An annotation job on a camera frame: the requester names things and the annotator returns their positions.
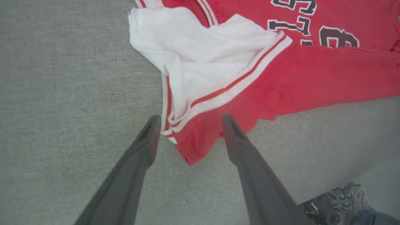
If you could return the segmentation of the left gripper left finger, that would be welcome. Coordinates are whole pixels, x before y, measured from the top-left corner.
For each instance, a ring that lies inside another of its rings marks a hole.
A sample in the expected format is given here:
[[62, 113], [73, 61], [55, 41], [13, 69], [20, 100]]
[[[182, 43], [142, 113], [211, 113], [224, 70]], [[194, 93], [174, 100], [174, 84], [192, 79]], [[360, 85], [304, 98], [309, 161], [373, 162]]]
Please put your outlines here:
[[146, 170], [156, 158], [161, 117], [149, 118], [74, 225], [134, 225]]

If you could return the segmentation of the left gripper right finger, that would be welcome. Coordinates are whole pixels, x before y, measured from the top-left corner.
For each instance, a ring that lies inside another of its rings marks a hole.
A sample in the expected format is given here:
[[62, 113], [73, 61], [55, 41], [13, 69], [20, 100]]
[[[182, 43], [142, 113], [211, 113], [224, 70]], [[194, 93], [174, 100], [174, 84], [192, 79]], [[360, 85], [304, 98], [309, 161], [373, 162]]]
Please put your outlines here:
[[230, 114], [222, 115], [223, 135], [237, 167], [250, 225], [314, 225]]

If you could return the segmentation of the red and white jersey garment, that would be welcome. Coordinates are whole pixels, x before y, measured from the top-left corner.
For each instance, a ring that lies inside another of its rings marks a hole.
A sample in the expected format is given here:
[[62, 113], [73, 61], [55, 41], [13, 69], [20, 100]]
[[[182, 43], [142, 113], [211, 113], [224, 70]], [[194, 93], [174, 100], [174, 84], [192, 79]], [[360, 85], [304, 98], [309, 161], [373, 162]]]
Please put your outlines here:
[[130, 43], [162, 77], [161, 134], [189, 165], [231, 114], [400, 95], [400, 0], [135, 0]]

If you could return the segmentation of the grey patterned sneaker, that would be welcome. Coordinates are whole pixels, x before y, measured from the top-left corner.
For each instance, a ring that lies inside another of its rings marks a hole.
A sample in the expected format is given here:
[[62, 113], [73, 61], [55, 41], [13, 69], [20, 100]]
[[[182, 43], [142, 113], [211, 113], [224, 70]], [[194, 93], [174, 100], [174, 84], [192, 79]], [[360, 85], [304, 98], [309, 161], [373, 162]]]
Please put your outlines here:
[[350, 225], [374, 211], [364, 187], [353, 183], [338, 186], [299, 206], [313, 225]]

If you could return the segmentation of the blue jeans leg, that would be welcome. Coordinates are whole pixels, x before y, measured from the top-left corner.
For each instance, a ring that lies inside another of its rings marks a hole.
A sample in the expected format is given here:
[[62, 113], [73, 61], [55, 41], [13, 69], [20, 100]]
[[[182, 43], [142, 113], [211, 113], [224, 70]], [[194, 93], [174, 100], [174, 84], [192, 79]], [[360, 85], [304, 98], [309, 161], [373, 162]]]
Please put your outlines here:
[[358, 210], [349, 225], [400, 225], [400, 220], [384, 212], [377, 212], [374, 208], [367, 207]]

